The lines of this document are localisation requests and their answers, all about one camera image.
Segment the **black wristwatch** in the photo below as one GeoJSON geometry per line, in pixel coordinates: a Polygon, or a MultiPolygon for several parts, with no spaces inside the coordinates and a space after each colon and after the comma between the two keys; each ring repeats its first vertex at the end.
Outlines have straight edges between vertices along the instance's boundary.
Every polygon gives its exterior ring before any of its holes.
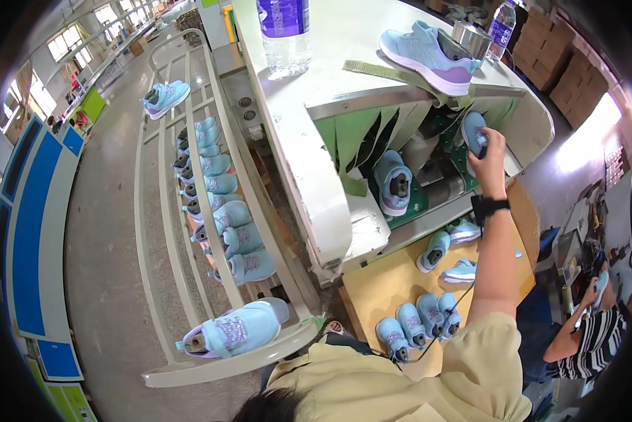
{"type": "Polygon", "coordinates": [[[498,209],[511,209],[508,199],[495,200],[494,198],[486,198],[482,195],[471,197],[473,213],[475,214],[475,223],[480,227],[485,225],[485,218],[494,214],[498,209]]]}

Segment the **dark hair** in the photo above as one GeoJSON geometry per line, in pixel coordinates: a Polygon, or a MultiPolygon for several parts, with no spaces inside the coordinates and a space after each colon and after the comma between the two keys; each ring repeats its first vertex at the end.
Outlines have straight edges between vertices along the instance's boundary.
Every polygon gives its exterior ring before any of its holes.
{"type": "Polygon", "coordinates": [[[293,388],[276,388],[246,400],[232,422],[294,422],[304,394],[293,388]]]}

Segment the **woman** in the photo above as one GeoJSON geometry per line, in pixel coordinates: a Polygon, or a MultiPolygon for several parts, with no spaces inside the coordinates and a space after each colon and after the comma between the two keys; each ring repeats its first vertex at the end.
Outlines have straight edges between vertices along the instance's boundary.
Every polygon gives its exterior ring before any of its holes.
{"type": "MultiPolygon", "coordinates": [[[[483,132],[487,156],[469,152],[469,161],[484,197],[504,200],[506,139],[483,132]]],[[[439,376],[414,382],[391,360],[341,345],[343,336],[330,333],[304,356],[278,364],[267,389],[233,420],[522,421],[531,403],[522,395],[514,274],[513,220],[498,209],[485,220],[467,324],[445,346],[439,376]]]]}

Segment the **green strap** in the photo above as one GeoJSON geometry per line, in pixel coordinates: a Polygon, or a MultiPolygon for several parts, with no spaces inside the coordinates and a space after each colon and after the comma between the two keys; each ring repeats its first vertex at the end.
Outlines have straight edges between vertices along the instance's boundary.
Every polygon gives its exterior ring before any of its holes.
{"type": "Polygon", "coordinates": [[[394,68],[388,68],[386,66],[361,62],[359,60],[346,60],[345,65],[344,67],[342,67],[342,69],[348,72],[379,76],[380,78],[397,80],[398,82],[414,85],[417,88],[428,91],[431,95],[436,97],[438,99],[439,107],[442,107],[448,101],[448,98],[456,99],[456,101],[454,102],[451,101],[452,105],[449,105],[450,108],[453,109],[462,109],[468,106],[473,101],[473,85],[469,87],[468,95],[465,95],[463,97],[448,97],[447,95],[441,93],[440,91],[429,85],[429,82],[426,82],[426,80],[419,73],[405,72],[394,68]]]}

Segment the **water bottle label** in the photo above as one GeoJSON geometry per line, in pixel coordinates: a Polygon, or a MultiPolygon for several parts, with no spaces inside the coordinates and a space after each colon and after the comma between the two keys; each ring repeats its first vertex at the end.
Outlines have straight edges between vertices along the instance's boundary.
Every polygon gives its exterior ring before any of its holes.
{"type": "Polygon", "coordinates": [[[257,0],[265,37],[284,38],[309,31],[309,0],[257,0]]]}
{"type": "Polygon", "coordinates": [[[489,27],[489,35],[492,37],[492,41],[504,49],[508,45],[508,40],[511,39],[512,33],[512,28],[497,20],[493,20],[492,25],[489,27]]]}

